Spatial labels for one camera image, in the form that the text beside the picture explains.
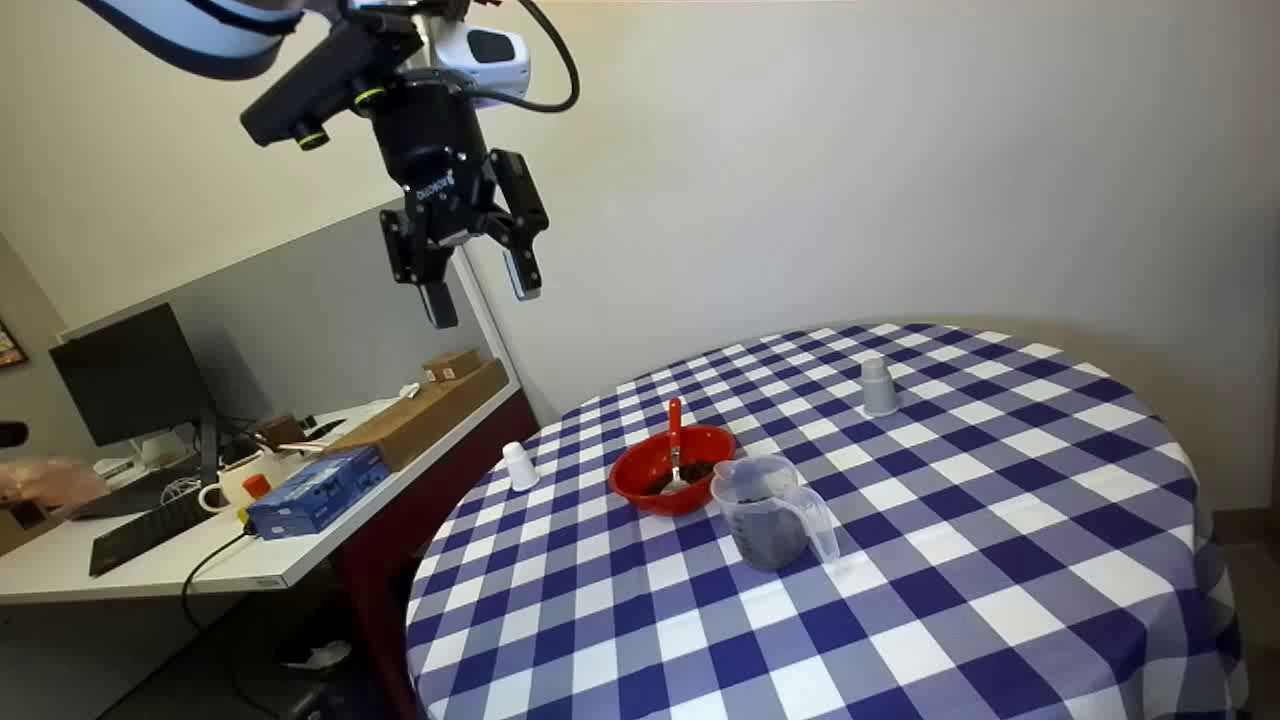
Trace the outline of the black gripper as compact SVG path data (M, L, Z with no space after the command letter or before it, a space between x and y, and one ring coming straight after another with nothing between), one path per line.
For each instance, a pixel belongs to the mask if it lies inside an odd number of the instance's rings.
M487 149L477 108L446 86L398 86L367 105L370 133L402 205L378 218L391 275L421 284L437 330L456 330L446 257L469 238L509 252L512 294L544 287L537 264L541 222L522 222L522 158Z

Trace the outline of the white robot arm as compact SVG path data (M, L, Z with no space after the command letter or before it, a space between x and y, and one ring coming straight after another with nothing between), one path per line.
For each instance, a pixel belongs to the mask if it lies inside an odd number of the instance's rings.
M537 238L549 207L520 153L487 149L477 113L512 105L566 113L581 73L555 24L520 0L544 29L566 73L562 101L533 101L533 54L516 34L469 22L472 5L496 0L83 0L115 34L152 55L212 81L248 81L270 67L281 43L307 13L327 38L295 62L256 105L245 133L268 149L302 153L327 144L327 121L355 113L370 126L382 170L402 194L378 211L397 284L410 284L437 330L456 324L446 262L472 238L509 252L512 294L544 287Z

